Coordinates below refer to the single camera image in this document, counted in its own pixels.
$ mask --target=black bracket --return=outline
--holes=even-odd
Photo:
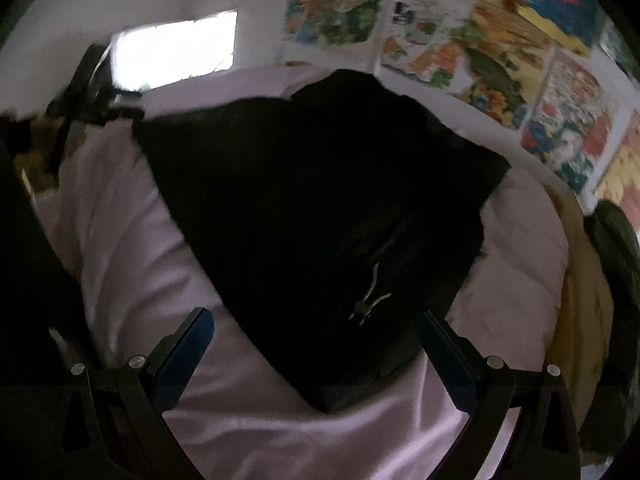
[[[69,85],[47,107],[47,116],[64,118],[47,163],[47,172],[53,173],[56,178],[73,121],[104,126],[117,118],[144,118],[144,112],[140,108],[114,106],[116,98],[139,99],[142,94],[113,87],[110,55],[110,44],[91,44],[82,56]]]
[[[580,480],[577,427],[558,367],[526,372],[485,359],[430,312],[418,336],[453,403],[470,416],[428,480],[474,480],[510,408],[520,415],[494,480]]]
[[[64,430],[52,478],[202,480],[161,413],[180,399],[213,337],[213,317],[198,308],[149,358],[117,370],[78,364],[62,399]]]

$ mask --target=screw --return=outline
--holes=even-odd
[[[489,365],[489,368],[493,368],[494,370],[499,370],[504,366],[504,361],[495,355],[489,356],[486,359],[486,363]]]
[[[133,368],[134,370],[138,370],[145,365],[146,359],[142,357],[142,355],[136,355],[129,359],[129,368]]]
[[[71,367],[71,375],[82,375],[84,373],[84,365],[82,363],[76,363]]]
[[[549,372],[549,375],[553,375],[553,377],[559,377],[560,376],[560,368],[558,368],[556,365],[549,365],[548,367],[546,367],[546,371]]]

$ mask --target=brown cloth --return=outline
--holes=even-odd
[[[546,363],[560,367],[569,391],[578,429],[593,402],[609,353],[613,300],[600,258],[582,225],[584,215],[573,194],[560,196],[545,187],[564,227],[569,261],[562,286],[562,304]]]

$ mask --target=window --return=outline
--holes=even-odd
[[[127,30],[114,38],[114,85],[131,91],[228,70],[234,63],[235,11],[194,22]]]

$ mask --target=bed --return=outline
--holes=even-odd
[[[148,92],[147,117],[251,96],[288,97],[330,72],[273,66],[203,76]],[[481,211],[481,256],[447,321],[482,355],[542,369],[556,332],[569,245],[543,186],[513,164]],[[316,412],[271,368],[225,309],[169,214],[129,121],[87,131],[36,202],[47,237],[82,285],[102,363],[147,354],[196,306],[214,339],[164,418],[207,479],[424,480],[466,423],[423,355],[379,393]],[[478,478],[491,478],[513,431],[511,410]]]

